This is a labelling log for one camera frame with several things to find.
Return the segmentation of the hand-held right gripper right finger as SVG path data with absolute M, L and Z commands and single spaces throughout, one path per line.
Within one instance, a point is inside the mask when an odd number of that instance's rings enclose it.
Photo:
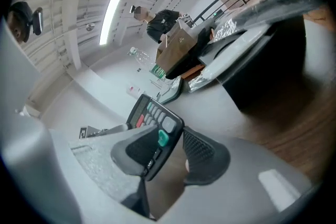
M 313 195 L 309 178 L 266 148 L 184 129 L 184 191 L 159 224 L 287 224 Z

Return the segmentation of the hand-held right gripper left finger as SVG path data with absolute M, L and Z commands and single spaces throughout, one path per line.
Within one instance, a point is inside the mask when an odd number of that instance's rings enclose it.
M 81 224 L 155 224 L 122 202 L 134 194 L 139 176 L 125 174 L 112 160 L 111 150 L 137 130 L 84 138 L 68 142 L 64 135 L 50 130 L 62 174 L 75 197 L 75 211 Z

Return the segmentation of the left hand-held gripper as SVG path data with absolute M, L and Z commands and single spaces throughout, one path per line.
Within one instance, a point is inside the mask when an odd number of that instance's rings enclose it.
M 111 129 L 97 129 L 97 128 L 87 125 L 87 126 L 82 126 L 80 128 L 79 138 L 89 138 L 89 137 L 120 133 L 120 132 L 127 131 L 130 128 L 131 128 L 131 125 L 129 123 L 124 123 L 124 124 L 115 126 Z

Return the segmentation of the black calculator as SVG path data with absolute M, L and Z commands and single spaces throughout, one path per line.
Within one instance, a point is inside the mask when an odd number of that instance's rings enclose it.
M 127 123 L 135 130 L 154 127 L 126 147 L 126 153 L 143 166 L 141 176 L 151 181 L 161 170 L 179 141 L 184 121 L 153 98 L 142 94 L 134 105 Z

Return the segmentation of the clear plastic water bottle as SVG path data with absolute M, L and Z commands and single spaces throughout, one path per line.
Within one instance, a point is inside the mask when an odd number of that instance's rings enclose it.
M 158 79 L 164 81 L 166 79 L 165 71 L 155 63 L 155 61 L 144 51 L 131 47 L 128 52 L 129 56 L 134 56 L 136 61 L 151 74 L 153 74 Z

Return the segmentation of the wooden organizer box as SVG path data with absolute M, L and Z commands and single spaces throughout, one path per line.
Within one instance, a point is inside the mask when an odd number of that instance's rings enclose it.
M 196 45 L 197 37 L 198 33 L 179 18 L 159 44 L 155 63 L 168 74 Z

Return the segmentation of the long ceiling light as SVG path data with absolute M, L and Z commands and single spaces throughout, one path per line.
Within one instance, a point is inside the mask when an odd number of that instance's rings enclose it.
M 101 34 L 100 34 L 100 39 L 99 39 L 99 45 L 103 46 L 107 44 L 108 41 L 108 34 L 110 30 L 110 26 L 112 24 L 112 20 L 115 14 L 115 11 L 119 5 L 120 0 L 110 0 L 104 19 L 103 19 L 103 24 L 101 28 Z

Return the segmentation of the black open box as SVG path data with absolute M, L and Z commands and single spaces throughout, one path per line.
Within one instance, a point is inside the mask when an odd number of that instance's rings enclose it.
M 302 72 L 306 53 L 303 16 L 273 24 L 217 77 L 239 110 L 249 107 L 287 75 Z

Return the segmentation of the white paper sheet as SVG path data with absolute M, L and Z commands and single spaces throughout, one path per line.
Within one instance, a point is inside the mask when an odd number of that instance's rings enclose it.
M 202 71 L 203 78 L 212 81 L 228 69 L 240 56 L 257 42 L 270 28 L 270 24 L 258 26 L 247 30 L 223 52 L 221 52 Z

